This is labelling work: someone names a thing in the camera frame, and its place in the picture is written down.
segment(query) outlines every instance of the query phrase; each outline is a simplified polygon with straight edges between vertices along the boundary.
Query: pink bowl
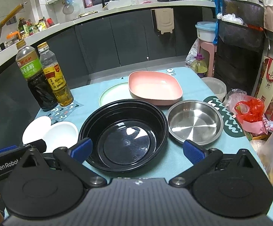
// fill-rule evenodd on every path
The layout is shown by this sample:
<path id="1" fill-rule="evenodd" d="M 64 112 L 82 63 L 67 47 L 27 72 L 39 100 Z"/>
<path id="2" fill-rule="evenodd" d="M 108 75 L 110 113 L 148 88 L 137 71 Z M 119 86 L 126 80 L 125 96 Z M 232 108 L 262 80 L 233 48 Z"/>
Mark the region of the pink bowl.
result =
<path id="1" fill-rule="evenodd" d="M 130 94 L 153 105 L 173 105 L 183 95 L 178 81 L 157 71 L 135 71 L 128 77 Z"/>

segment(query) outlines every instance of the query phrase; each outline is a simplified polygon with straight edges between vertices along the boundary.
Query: black plastic basin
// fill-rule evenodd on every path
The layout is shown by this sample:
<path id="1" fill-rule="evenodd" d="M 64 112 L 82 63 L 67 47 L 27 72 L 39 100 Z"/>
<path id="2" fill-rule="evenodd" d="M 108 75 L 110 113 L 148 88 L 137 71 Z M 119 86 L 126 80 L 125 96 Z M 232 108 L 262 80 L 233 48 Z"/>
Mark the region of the black plastic basin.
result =
<path id="1" fill-rule="evenodd" d="M 147 102 L 126 99 L 102 106 L 84 122 L 79 140 L 90 138 L 93 152 L 86 160 L 104 171 L 128 171 L 152 160 L 167 142 L 168 122 Z"/>

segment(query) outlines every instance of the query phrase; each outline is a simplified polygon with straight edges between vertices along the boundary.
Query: white countertop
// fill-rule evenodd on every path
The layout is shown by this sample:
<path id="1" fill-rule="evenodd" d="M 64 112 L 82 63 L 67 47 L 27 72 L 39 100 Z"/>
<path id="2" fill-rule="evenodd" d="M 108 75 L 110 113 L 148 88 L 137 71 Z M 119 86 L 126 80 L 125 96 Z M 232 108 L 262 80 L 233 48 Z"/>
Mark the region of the white countertop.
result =
<path id="1" fill-rule="evenodd" d="M 28 46 L 40 41 L 47 36 L 54 34 L 58 31 L 61 31 L 65 28 L 71 27 L 73 25 L 82 23 L 84 21 L 94 19 L 97 17 L 106 16 L 113 13 L 119 13 L 124 11 L 136 10 L 141 8 L 151 8 L 151 7 L 169 7 L 169 6 L 205 6 L 205 7 L 215 7 L 214 2 L 210 1 L 200 1 L 200 0 L 182 0 L 182 1 L 172 1 L 172 2 L 155 2 L 155 3 L 145 3 L 145 4 L 137 4 L 137 5 L 130 5 L 130 6 L 123 6 L 118 8 L 109 9 L 106 11 L 94 13 L 91 15 L 87 15 L 85 17 L 75 19 L 73 21 L 65 22 L 60 25 L 56 25 L 53 27 L 49 27 L 44 31 L 40 31 L 34 35 L 31 35 L 25 38 L 26 44 Z M 0 52 L 0 66 L 4 64 L 6 61 L 11 59 L 14 55 L 17 54 L 17 47 L 15 44 L 7 47 L 3 51 Z"/>

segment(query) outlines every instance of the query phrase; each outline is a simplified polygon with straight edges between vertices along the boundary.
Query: light blue tablecloth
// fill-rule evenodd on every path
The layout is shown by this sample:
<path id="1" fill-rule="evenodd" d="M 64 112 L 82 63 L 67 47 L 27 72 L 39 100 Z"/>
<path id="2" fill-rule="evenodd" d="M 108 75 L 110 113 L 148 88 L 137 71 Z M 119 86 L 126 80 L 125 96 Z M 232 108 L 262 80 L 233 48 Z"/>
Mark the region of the light blue tablecloth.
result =
<path id="1" fill-rule="evenodd" d="M 174 76 L 183 90 L 183 100 L 195 99 L 203 101 L 209 96 L 213 96 L 213 92 L 203 83 L 203 81 L 189 68 L 178 67 L 174 68 L 176 75 Z M 78 130 L 80 130 L 84 121 L 90 116 L 92 112 L 99 108 L 99 98 L 101 94 L 108 88 L 122 83 L 128 82 L 128 77 L 113 79 L 105 82 L 100 82 L 88 86 L 83 86 L 71 90 L 75 100 L 84 106 L 76 109 L 65 120 L 74 123 Z M 167 108 L 162 109 L 164 113 L 167 112 Z M 39 111 L 37 117 L 46 115 L 46 112 Z M 251 147 L 246 137 L 231 137 L 222 132 L 220 138 L 213 144 L 206 146 L 205 148 L 215 147 L 220 149 L 223 153 L 235 154 L 239 149 L 248 149 L 255 159 L 260 162 L 256 152 Z M 97 174 L 105 177 L 108 181 L 113 177 L 137 177 L 137 178 L 154 178 L 164 177 L 167 181 L 188 169 L 192 166 L 191 162 L 184 156 L 181 144 L 168 138 L 168 144 L 158 154 L 158 156 L 150 163 L 132 172 L 125 173 L 110 173 L 104 172 L 90 166 L 87 162 L 83 165 L 93 170 Z M 267 214 L 273 220 L 273 203 Z"/>

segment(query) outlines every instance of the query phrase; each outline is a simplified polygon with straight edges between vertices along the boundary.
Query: plastic stool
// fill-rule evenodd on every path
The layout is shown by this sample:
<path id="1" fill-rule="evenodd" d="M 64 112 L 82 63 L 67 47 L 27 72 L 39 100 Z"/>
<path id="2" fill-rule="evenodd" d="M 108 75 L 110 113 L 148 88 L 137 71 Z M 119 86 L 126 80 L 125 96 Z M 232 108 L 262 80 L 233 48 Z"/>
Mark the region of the plastic stool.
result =
<path id="1" fill-rule="evenodd" d="M 205 42 L 203 40 L 198 39 L 197 53 L 200 52 L 200 48 L 201 47 L 204 50 L 208 51 L 209 54 L 210 54 L 210 61 L 209 61 L 209 68 L 208 68 L 208 75 L 207 75 L 207 77 L 212 77 L 213 67 L 214 67 L 214 57 L 215 57 L 215 52 L 217 52 L 217 46 L 215 46 L 211 42 Z"/>

